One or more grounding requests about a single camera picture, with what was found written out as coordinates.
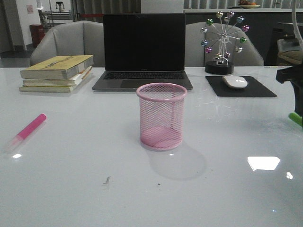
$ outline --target pen holder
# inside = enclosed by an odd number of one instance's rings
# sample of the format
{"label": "pen holder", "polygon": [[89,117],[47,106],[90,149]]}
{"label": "pen holder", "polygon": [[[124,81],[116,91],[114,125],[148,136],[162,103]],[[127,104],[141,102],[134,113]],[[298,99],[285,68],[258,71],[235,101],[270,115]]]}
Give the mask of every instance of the pen holder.
{"label": "pen holder", "polygon": [[183,103],[186,88],[151,83],[136,91],[140,98],[140,140],[149,148],[168,150],[182,142]]}

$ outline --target black laptop screen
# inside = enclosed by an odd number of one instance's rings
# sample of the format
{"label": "black laptop screen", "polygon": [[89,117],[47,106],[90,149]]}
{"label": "black laptop screen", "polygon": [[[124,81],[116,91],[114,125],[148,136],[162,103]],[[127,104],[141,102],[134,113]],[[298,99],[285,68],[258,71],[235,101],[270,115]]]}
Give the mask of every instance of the black laptop screen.
{"label": "black laptop screen", "polygon": [[183,70],[185,25],[185,14],[104,15],[106,70]]}

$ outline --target glossy table surface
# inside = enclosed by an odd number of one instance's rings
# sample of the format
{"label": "glossy table surface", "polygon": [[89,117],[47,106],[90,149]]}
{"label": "glossy table surface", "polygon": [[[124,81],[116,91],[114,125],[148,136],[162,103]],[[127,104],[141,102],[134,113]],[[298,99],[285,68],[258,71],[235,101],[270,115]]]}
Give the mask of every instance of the glossy table surface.
{"label": "glossy table surface", "polygon": [[224,98],[204,68],[186,68],[183,142],[168,151],[140,144],[135,92],[92,91],[103,68],[68,94],[21,93],[20,69],[0,69],[0,146],[47,116],[0,156],[0,226],[303,226],[303,130],[277,69],[234,72],[277,97]]}

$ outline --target laptop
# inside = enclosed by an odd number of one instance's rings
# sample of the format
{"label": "laptop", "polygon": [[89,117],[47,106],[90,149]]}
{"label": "laptop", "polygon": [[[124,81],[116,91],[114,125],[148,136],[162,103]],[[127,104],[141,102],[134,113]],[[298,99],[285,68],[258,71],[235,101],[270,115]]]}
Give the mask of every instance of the laptop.
{"label": "laptop", "polygon": [[103,16],[105,72],[97,91],[135,91],[165,82],[191,90],[184,71],[184,13]]}

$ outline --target white mouse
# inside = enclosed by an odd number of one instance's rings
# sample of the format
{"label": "white mouse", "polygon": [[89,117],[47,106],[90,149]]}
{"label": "white mouse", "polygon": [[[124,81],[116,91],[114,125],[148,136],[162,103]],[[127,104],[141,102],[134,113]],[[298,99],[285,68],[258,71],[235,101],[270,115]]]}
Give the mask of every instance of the white mouse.
{"label": "white mouse", "polygon": [[245,78],[235,75],[229,75],[222,77],[223,81],[230,88],[245,88],[247,81]]}

